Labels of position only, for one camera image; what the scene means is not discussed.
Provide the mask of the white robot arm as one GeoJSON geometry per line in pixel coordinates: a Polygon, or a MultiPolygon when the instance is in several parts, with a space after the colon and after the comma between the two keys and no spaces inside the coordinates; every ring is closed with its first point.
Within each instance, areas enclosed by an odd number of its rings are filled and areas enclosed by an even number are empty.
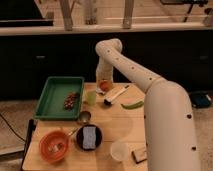
{"type": "Polygon", "coordinates": [[[194,116],[186,90],[121,54],[118,39],[100,41],[99,59],[145,93],[148,171],[201,171],[194,116]]]}

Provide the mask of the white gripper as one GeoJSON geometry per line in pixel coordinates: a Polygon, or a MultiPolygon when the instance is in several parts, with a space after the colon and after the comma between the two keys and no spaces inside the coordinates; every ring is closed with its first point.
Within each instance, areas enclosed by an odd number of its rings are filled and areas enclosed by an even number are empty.
{"type": "Polygon", "coordinates": [[[100,59],[96,68],[96,81],[100,83],[106,80],[113,82],[113,66],[104,59],[100,59]]]}

